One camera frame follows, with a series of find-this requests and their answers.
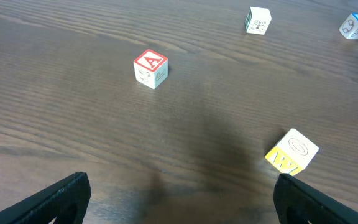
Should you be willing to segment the red letter A block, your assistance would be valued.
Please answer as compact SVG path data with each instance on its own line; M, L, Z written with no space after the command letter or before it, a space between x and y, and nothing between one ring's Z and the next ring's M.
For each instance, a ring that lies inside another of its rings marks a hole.
M156 89L168 77L168 58L147 49L134 60L135 78L151 89Z

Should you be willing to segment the blue number 2 block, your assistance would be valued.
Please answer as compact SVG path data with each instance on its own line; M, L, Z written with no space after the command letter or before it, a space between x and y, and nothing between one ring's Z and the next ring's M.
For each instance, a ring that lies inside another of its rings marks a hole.
M358 40L358 12L351 13L339 27L339 32L348 40Z

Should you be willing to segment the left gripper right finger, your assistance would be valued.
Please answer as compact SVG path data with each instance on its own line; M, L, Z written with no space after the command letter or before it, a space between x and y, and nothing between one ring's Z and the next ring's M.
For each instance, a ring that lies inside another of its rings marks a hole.
M281 224L358 224L358 212L289 174L280 174L273 202Z

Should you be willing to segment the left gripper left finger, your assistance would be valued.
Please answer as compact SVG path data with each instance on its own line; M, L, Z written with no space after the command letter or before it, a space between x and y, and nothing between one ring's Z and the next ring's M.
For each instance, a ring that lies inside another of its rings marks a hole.
M75 172L55 184L0 211L0 224L82 224L91 197L85 172Z

